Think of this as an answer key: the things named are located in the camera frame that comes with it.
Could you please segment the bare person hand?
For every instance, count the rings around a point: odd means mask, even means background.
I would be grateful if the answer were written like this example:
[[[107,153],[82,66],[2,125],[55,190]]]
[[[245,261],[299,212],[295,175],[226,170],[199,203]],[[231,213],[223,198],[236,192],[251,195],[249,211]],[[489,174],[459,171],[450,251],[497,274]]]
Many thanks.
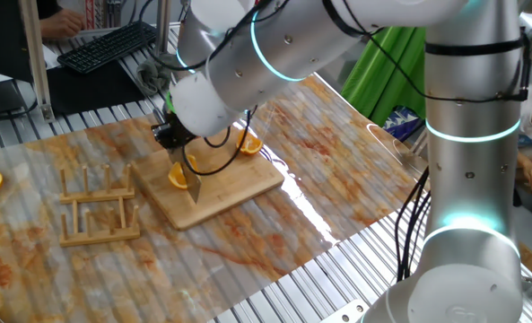
[[[69,9],[62,9],[40,21],[43,39],[66,39],[84,29],[84,16]]]

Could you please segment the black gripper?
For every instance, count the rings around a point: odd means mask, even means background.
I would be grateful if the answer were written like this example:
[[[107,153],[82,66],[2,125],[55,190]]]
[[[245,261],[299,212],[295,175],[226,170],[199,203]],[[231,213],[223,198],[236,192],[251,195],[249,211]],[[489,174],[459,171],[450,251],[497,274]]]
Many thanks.
[[[157,125],[151,126],[153,137],[167,153],[181,152],[197,136],[188,131],[173,112],[156,111]]]

